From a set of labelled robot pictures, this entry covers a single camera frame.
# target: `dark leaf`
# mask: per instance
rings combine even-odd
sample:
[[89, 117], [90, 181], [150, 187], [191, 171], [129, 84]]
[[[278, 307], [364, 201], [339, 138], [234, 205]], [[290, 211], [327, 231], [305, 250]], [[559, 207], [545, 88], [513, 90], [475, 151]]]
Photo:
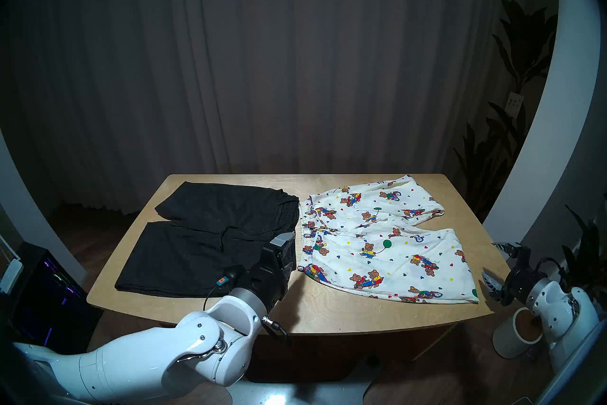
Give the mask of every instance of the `dark leaf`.
[[506, 31], [506, 36], [508, 36], [508, 40], [512, 43], [516, 40], [517, 35], [512, 30], [512, 26], [505, 19], [500, 19], [502, 26], [504, 27], [504, 31]]
[[521, 103], [521, 107], [518, 110], [517, 115], [517, 132], [518, 132], [518, 141], [517, 145], [522, 146], [525, 140], [525, 130], [527, 128], [527, 112], [525, 111], [525, 104]]
[[485, 168], [483, 169], [483, 174], [481, 176], [481, 182], [478, 186], [478, 192], [480, 194], [485, 192], [485, 186], [487, 185], [487, 182], [489, 181], [489, 178], [491, 177], [491, 167], [493, 166], [493, 159], [490, 158], [487, 160], [487, 163], [485, 163]]
[[546, 31], [550, 32], [550, 34], [555, 32], [557, 30], [557, 22], [558, 22], [557, 14], [553, 14], [551, 17], [546, 19], [546, 25], [544, 26]]
[[592, 220], [588, 222], [588, 230], [581, 236], [577, 259], [586, 267], [587, 272], [598, 273], [598, 227]]
[[571, 212], [571, 214], [573, 214], [573, 216], [575, 217], [578, 225], [581, 227], [582, 231], [586, 232], [588, 230], [588, 227], [586, 226], [586, 224], [584, 223], [584, 221], [581, 219], [581, 217], [579, 215], [577, 215], [574, 211], [572, 211], [567, 204], [565, 204], [565, 207], [567, 207], [567, 210], [569, 212]]
[[501, 5], [504, 7], [504, 11], [506, 12], [506, 16], [508, 19], [512, 21], [512, 8], [510, 7], [510, 2], [508, 0], [501, 0]]
[[508, 14], [512, 28], [518, 34], [523, 31], [525, 24], [525, 12], [521, 6], [514, 0], [510, 0], [510, 14]]
[[510, 63], [510, 57], [508, 57], [508, 52], [506, 51], [504, 44], [502, 44], [501, 39], [495, 34], [491, 35], [495, 39], [495, 42], [497, 42], [497, 47], [500, 49], [500, 57], [504, 61], [504, 66], [506, 67], [506, 70], [508, 70], [508, 73], [510, 73], [515, 79], [518, 79], [517, 74], [514, 71], [514, 68], [512, 68], [512, 64]]
[[470, 162], [473, 159], [473, 155], [474, 155], [474, 145], [475, 145], [475, 134], [474, 134], [474, 129], [472, 128], [472, 126], [469, 123], [466, 123], [466, 134], [467, 134], [467, 138], [465, 139], [465, 145], [464, 145], [464, 150], [466, 151], [465, 157], [466, 157], [466, 164], [468, 165], [468, 168], [470, 167]]
[[494, 132], [500, 139], [504, 150], [508, 153], [508, 156], [512, 156], [512, 147], [510, 146], [510, 138], [508, 137], [508, 131], [505, 130], [504, 127], [500, 125], [498, 121], [495, 119], [491, 119], [489, 117], [486, 118], [487, 125], [489, 126], [489, 130]]
[[551, 59], [552, 59], [551, 55], [546, 55], [545, 57], [542, 58], [542, 60], [540, 60], [533, 67], [531, 67], [527, 71], [527, 74], [525, 75], [525, 80], [524, 80], [523, 84], [527, 83], [528, 81], [531, 81], [532, 78], [538, 76], [540, 74], [540, 72], [543, 72], [544, 69], [550, 65]]
[[546, 8], [541, 8], [531, 15], [530, 23], [533, 25], [533, 27], [541, 28], [544, 25], [546, 22], [546, 16], [544, 14], [545, 11]]
[[528, 68], [533, 65], [536, 47], [533, 38], [529, 35], [517, 34], [517, 39], [510, 44], [510, 57], [512, 66], [519, 76], [523, 76]]
[[514, 137], [514, 140], [518, 141], [518, 132], [512, 125], [512, 118], [508, 114], [506, 114], [506, 112], [502, 108], [500, 108], [500, 106], [495, 104], [494, 102], [490, 102], [489, 106], [491, 106], [494, 109], [494, 111], [497, 113], [499, 118], [506, 125], [506, 128], [512, 134], [512, 136]]
[[506, 160], [502, 161], [498, 169], [495, 171], [493, 178], [491, 178], [491, 182], [489, 183], [490, 188], [499, 187], [501, 190], [501, 184], [505, 182], [506, 178], [510, 174], [510, 166]]
[[565, 261], [567, 262], [567, 269], [572, 277], [575, 277], [577, 274], [577, 263], [575, 260], [575, 255], [571, 251], [569, 247], [562, 245], [563, 253], [565, 254]]

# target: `cartoon bear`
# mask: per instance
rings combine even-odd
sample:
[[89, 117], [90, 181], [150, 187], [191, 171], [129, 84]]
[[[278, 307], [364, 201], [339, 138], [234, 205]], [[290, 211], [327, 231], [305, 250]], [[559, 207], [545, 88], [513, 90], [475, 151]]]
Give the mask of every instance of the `cartoon bear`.
[[363, 212], [361, 215], [362, 215], [362, 218], [365, 219], [365, 222], [369, 222], [369, 223], [377, 222], [377, 214], [371, 215], [371, 212], [367, 211], [367, 212]]
[[327, 250], [325, 247], [326, 243], [324, 243], [322, 237], [318, 235], [314, 244], [314, 250], [318, 250], [321, 255], [326, 256], [326, 254], [329, 253], [329, 250]]
[[389, 192], [387, 194], [385, 192], [380, 192], [379, 196], [385, 197], [388, 201], [390, 201], [390, 200], [399, 201], [400, 199], [398, 199], [398, 197], [402, 196], [402, 194], [399, 191]]
[[436, 291], [420, 291], [420, 290], [416, 289], [413, 286], [411, 286], [409, 288], [409, 292], [412, 292], [413, 294], [417, 294], [416, 297], [420, 298], [420, 299], [437, 299], [439, 297], [442, 297], [442, 293], [440, 293], [440, 292], [436, 292]]
[[327, 284], [331, 284], [325, 276], [325, 272], [320, 266], [316, 266], [310, 263], [307, 266], [298, 266], [298, 271], [302, 271], [306, 276], [314, 279], [316, 282], [326, 282]]
[[375, 257], [376, 252], [373, 251], [373, 243], [365, 243], [365, 248], [362, 249], [361, 256], [366, 256], [367, 258]]
[[362, 194], [360, 192], [350, 194], [347, 199], [342, 198], [340, 202], [342, 204], [346, 204], [346, 206], [348, 206], [348, 207], [352, 207], [355, 203], [357, 203], [361, 200], [361, 195]]
[[463, 252], [463, 251], [461, 251], [461, 250], [456, 250], [456, 251], [455, 251], [455, 253], [453, 253], [453, 254], [456, 254], [457, 256], [461, 256], [461, 262], [462, 262], [462, 263], [465, 263], [465, 262], [466, 262], [466, 258], [464, 257], [464, 252]]
[[422, 263], [422, 268], [424, 268], [426, 270], [426, 274], [428, 276], [432, 276], [432, 277], [434, 277], [434, 270], [438, 269], [438, 266], [436, 263], [433, 263], [432, 261], [428, 260], [428, 258], [426, 258], [422, 255], [419, 255], [419, 254], [413, 255], [410, 263], [414, 264], [416, 266], [419, 266], [419, 263]]
[[417, 303], [419, 300], [416, 297], [399, 296], [398, 298], [401, 300], [401, 302], [408, 302], [408, 303]]
[[418, 215], [421, 215], [424, 213], [423, 209], [403, 209], [402, 212], [404, 213], [405, 218], [410, 219], [412, 217], [417, 217]]
[[328, 209], [325, 209], [324, 207], [319, 207], [316, 210], [316, 212], [318, 212], [318, 215], [324, 215], [324, 216], [330, 218], [331, 220], [335, 220], [335, 218], [336, 218], [335, 217], [335, 212], [336, 211], [334, 211], [333, 209], [328, 210]]
[[350, 280], [354, 281], [354, 289], [357, 289], [357, 290], [360, 291], [363, 288], [363, 284], [367, 282], [367, 277], [366, 276], [357, 275], [356, 273], [354, 273], [350, 277]]
[[379, 286], [381, 284], [381, 282], [384, 280], [384, 278], [379, 275], [377, 270], [369, 271], [368, 275], [369, 275], [369, 281], [367, 281], [367, 283], [365, 283], [365, 284], [367, 284], [366, 286], [365, 286], [365, 284], [363, 284], [363, 287], [369, 287], [369, 289], [371, 287]]

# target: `curtain fold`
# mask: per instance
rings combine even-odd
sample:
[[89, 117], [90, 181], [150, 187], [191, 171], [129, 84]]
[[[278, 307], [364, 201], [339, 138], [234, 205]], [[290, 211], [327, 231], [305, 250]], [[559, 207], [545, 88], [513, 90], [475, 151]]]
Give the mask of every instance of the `curtain fold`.
[[172, 173], [441, 172], [509, 84], [500, 0], [9, 0], [3, 14], [7, 92], [56, 190], [124, 212]]

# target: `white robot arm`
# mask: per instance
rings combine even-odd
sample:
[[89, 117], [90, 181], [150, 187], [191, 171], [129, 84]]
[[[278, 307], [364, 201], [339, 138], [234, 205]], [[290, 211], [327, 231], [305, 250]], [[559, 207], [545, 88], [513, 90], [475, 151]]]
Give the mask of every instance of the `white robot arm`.
[[489, 294], [502, 305], [509, 305], [514, 299], [542, 319], [544, 336], [549, 345], [552, 368], [558, 372], [584, 339], [598, 326], [598, 315], [588, 294], [574, 287], [566, 294], [558, 282], [550, 280], [538, 270], [545, 259], [540, 260], [536, 269], [529, 266], [530, 249], [519, 244], [494, 243], [517, 263], [506, 277], [503, 287], [487, 273], [483, 281]]
[[186, 315], [174, 328], [132, 333], [80, 355], [14, 345], [61, 386], [65, 398], [85, 403], [180, 396], [201, 377], [229, 386], [249, 366], [261, 327], [281, 329], [267, 314], [286, 293], [292, 263], [282, 261], [293, 238], [290, 233], [274, 239], [229, 295], [205, 312]]

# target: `paper cup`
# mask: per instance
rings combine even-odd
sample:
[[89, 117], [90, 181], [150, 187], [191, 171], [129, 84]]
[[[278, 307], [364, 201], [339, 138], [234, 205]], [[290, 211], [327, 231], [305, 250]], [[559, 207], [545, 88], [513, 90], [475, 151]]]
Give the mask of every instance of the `paper cup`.
[[[512, 359], [516, 358], [519, 354], [524, 353], [544, 336], [543, 332], [540, 331], [540, 335], [533, 341], [525, 340], [517, 331], [517, 317], [524, 310], [529, 310], [527, 307], [519, 308], [514, 315], [508, 317], [508, 319], [497, 327], [493, 331], [493, 347], [502, 358]], [[523, 336], [529, 337], [529, 333], [523, 332]]]

